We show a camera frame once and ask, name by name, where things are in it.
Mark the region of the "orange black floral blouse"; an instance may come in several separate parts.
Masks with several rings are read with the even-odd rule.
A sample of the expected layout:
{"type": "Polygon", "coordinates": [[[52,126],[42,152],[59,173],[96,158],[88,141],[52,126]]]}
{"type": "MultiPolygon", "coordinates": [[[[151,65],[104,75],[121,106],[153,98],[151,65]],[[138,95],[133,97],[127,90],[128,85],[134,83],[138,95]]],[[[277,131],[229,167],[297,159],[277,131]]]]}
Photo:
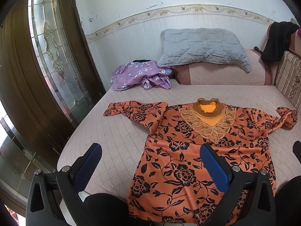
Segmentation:
{"type": "Polygon", "coordinates": [[[106,116],[123,114],[150,131],[128,190],[130,215],[203,225],[223,197],[199,155],[204,144],[243,171],[266,170],[275,189],[268,135],[281,127],[293,129],[297,123],[297,111],[279,107],[277,113],[222,104],[216,98],[174,106],[137,101],[109,104],[106,116]]]}

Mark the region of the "pink quilted bed cover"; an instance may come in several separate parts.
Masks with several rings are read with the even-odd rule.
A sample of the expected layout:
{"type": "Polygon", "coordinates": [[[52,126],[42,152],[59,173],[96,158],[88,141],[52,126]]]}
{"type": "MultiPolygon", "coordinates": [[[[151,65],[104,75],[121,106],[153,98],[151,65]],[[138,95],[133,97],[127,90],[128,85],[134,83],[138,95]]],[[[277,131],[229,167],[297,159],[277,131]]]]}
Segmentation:
{"type": "Polygon", "coordinates": [[[109,90],[72,134],[59,157],[57,168],[72,165],[91,144],[98,143],[103,155],[86,192],[104,192],[126,199],[148,129],[121,114],[104,116],[108,105],[130,100],[176,105],[192,103],[200,97],[217,98],[233,106],[258,108],[271,115],[277,114],[278,107],[293,109],[293,104],[275,86],[180,85],[172,80],[172,87],[168,90],[161,87],[146,90],[141,86],[125,91],[109,90]]]}

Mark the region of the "brown wooden door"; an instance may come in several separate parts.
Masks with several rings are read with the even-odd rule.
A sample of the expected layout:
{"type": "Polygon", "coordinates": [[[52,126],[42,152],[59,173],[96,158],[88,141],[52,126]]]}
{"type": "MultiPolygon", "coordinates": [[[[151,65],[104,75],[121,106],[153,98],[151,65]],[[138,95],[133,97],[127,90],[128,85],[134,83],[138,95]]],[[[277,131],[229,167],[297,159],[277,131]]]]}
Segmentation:
{"type": "Polygon", "coordinates": [[[55,167],[104,94],[75,0],[7,0],[1,10],[1,103],[17,144],[55,167]]]}

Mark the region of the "pink bolster cushion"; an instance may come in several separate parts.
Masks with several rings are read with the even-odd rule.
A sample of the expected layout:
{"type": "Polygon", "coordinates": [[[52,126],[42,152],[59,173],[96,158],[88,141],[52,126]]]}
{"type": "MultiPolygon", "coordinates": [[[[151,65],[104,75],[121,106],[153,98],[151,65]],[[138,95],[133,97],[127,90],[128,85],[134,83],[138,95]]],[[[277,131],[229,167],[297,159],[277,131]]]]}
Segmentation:
{"type": "Polygon", "coordinates": [[[175,78],[181,85],[273,85],[276,71],[255,50],[245,51],[252,65],[249,73],[237,65],[201,62],[175,66],[175,78]]]}

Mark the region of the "striped floral cushion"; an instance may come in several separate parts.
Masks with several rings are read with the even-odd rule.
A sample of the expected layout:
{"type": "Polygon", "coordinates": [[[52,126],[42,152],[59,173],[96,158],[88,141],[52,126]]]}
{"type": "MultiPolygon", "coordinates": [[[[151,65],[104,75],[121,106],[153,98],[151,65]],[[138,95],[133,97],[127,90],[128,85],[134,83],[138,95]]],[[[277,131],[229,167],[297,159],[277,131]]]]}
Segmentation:
{"type": "Polygon", "coordinates": [[[300,58],[285,51],[279,62],[275,85],[300,113],[300,58]]]}

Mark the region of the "purple floral garment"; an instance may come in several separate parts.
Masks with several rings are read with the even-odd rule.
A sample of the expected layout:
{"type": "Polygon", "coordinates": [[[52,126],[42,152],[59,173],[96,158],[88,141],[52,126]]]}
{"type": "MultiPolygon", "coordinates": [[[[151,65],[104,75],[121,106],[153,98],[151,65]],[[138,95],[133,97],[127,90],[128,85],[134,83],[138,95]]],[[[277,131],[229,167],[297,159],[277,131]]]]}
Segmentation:
{"type": "Polygon", "coordinates": [[[135,85],[141,85],[144,89],[155,86],[170,89],[172,74],[173,70],[170,67],[158,66],[156,61],[136,60],[116,68],[110,78],[111,89],[123,91],[135,85]]]}

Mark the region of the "grey quilted pillow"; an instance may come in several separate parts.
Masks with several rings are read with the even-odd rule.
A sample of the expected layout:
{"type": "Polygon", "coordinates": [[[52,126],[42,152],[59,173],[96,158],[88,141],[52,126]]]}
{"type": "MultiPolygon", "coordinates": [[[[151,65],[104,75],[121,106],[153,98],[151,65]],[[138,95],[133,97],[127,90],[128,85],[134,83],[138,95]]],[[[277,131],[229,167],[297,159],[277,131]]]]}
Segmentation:
{"type": "Polygon", "coordinates": [[[161,32],[163,54],[159,66],[209,62],[234,64],[247,73],[251,62],[236,35],[226,29],[167,29],[161,32]]]}

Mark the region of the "black garment on headboard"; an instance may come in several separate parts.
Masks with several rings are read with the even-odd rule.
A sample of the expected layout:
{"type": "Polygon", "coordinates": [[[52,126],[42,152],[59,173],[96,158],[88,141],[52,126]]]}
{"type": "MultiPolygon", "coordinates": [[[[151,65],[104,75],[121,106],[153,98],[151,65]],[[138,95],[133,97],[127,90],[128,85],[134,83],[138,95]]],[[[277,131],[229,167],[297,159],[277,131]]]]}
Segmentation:
{"type": "Polygon", "coordinates": [[[268,30],[268,40],[261,54],[266,63],[279,62],[291,43],[291,35],[299,29],[293,22],[274,22],[268,30]]]}

